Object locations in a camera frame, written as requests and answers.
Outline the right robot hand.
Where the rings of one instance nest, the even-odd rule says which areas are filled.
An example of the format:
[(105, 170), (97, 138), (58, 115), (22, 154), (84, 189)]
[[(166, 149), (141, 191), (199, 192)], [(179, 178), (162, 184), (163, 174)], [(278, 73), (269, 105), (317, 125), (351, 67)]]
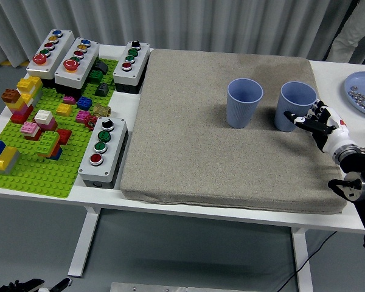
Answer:
[(283, 115), (298, 128), (311, 132), (316, 145), (323, 153), (335, 156), (337, 149), (353, 144), (346, 123), (322, 100), (313, 104), (307, 116), (298, 116), (291, 111), (285, 111)]

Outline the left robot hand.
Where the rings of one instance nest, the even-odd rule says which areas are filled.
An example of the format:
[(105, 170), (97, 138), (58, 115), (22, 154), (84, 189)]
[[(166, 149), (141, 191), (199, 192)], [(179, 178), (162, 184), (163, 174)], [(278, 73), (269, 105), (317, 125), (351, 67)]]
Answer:
[(0, 291), (12, 291), (12, 292), (30, 292), (30, 291), (63, 291), (72, 284), (72, 279), (69, 277), (64, 278), (59, 283), (54, 285), (52, 288), (47, 288), (44, 286), (45, 281), (42, 279), (31, 279), (27, 282), (20, 282), (16, 280), (10, 282), (8, 285), (3, 285), (0, 287)]

